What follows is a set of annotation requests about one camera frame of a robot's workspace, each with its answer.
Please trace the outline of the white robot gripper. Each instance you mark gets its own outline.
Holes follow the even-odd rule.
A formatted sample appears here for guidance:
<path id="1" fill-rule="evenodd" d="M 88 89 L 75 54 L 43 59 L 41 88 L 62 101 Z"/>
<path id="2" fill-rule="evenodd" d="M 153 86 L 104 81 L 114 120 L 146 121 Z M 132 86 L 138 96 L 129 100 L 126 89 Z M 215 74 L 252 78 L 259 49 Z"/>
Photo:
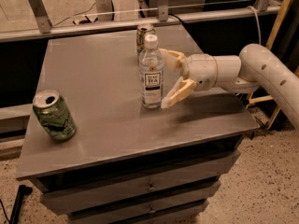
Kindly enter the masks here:
<path id="1" fill-rule="evenodd" d="M 185 54 L 180 51 L 160 49 L 160 52 L 168 69 L 179 69 L 182 66 L 182 77 L 177 80 L 174 87 L 163 98 L 162 109 L 169 108 L 184 100 L 194 89 L 196 91 L 208 91 L 215 85 L 218 69 L 212 56 L 193 54 L 186 58 Z"/>

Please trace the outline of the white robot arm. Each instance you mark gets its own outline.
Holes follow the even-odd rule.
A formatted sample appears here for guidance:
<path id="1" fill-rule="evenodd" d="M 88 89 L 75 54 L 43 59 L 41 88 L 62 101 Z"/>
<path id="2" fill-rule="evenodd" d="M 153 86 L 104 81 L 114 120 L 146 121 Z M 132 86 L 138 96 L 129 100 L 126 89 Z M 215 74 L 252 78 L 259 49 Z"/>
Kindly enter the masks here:
<path id="1" fill-rule="evenodd" d="M 237 56 L 186 56 L 169 49 L 161 53 L 167 68 L 180 71 L 178 81 L 162 100 L 163 108 L 186 99 L 193 91 L 220 87 L 230 93 L 252 93 L 262 87 L 299 128 L 299 77 L 264 46 L 249 44 Z"/>

